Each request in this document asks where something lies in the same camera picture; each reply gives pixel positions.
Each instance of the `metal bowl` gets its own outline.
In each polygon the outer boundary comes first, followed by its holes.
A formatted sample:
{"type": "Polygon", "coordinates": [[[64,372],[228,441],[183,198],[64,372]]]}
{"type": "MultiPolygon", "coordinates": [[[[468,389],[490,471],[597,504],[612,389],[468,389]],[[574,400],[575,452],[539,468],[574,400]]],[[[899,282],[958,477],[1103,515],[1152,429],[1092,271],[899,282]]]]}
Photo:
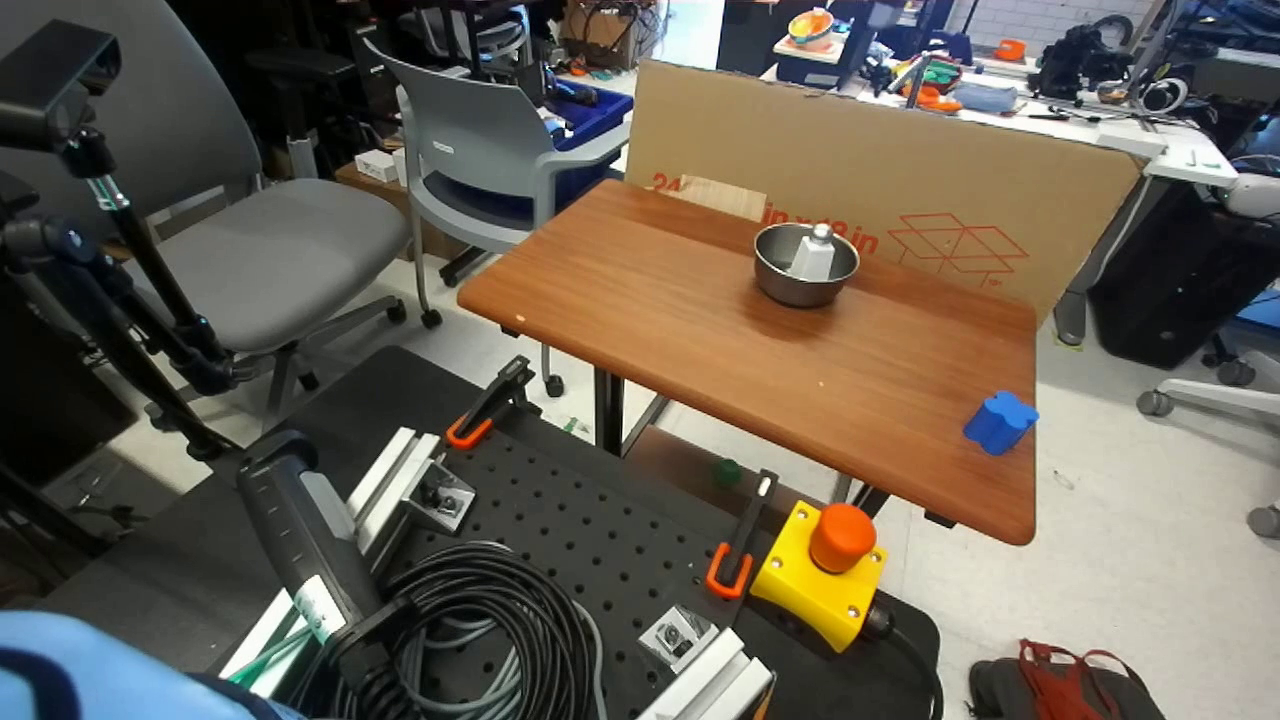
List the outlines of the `metal bowl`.
{"type": "Polygon", "coordinates": [[[829,282],[797,282],[789,275],[800,241],[811,236],[811,224],[774,224],[758,236],[758,287],[774,297],[775,304],[792,307],[825,307],[841,297],[850,275],[856,271],[862,255],[856,248],[831,233],[835,261],[829,282]]]}

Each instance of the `floor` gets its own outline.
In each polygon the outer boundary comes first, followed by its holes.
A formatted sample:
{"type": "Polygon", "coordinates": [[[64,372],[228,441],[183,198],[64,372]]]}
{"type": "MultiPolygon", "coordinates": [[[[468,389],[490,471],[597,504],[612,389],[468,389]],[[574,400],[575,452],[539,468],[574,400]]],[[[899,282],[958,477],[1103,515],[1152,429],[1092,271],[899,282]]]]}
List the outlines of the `floor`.
{"type": "MultiPolygon", "coordinates": [[[[412,270],[388,270],[381,292],[412,302],[412,270]]],[[[485,384],[514,352],[538,352],[462,313],[435,275],[433,304],[443,313],[435,332],[373,323],[324,347],[318,370],[334,381],[373,347],[404,345],[485,384]]],[[[970,666],[1009,655],[1020,637],[1122,654],[1169,715],[1280,715],[1269,688],[1280,668],[1280,545],[1246,529],[1247,508],[1280,499],[1276,429],[1194,410],[1145,422],[1134,400],[1162,372],[1111,362],[1095,345],[1065,347],[1052,332],[1039,332],[1038,356],[1039,537],[1009,547],[970,529],[935,529],[909,504],[888,504],[875,521],[888,547],[886,587],[946,634],[949,715],[970,715],[970,666]]],[[[1269,362],[1255,363],[1265,381],[1280,377],[1269,362]]],[[[550,423],[594,437],[594,372],[570,356],[556,356],[556,370],[570,397],[532,400],[550,423]]],[[[196,410],[220,434],[251,441],[269,423],[261,404],[265,389],[251,384],[196,410]]],[[[775,468],[807,494],[831,489],[831,471],[689,410],[668,414],[666,429],[750,468],[775,468]]],[[[178,437],[139,422],[59,494],[135,504],[147,515],[202,477],[178,437]]]]}

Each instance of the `black cable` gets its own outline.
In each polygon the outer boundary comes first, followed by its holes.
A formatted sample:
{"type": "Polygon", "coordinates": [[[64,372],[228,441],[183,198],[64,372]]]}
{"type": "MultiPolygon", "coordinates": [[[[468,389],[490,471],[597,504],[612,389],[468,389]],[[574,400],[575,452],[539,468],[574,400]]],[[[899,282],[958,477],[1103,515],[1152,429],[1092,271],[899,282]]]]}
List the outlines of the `black cable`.
{"type": "Polygon", "coordinates": [[[388,584],[388,607],[368,616],[334,644],[334,696],[324,711],[386,720],[386,715],[462,715],[456,699],[435,699],[424,688],[433,659],[428,637],[447,624],[491,624],[514,642],[517,696],[485,694],[468,699],[475,715],[556,715],[597,720],[600,696],[600,637],[594,621],[538,567],[497,545],[462,545],[428,558],[388,584]]]}
{"type": "Polygon", "coordinates": [[[928,720],[946,715],[946,679],[935,675],[934,659],[914,644],[909,634],[886,607],[867,611],[867,634],[892,642],[909,655],[909,666],[928,679],[928,720]]]}

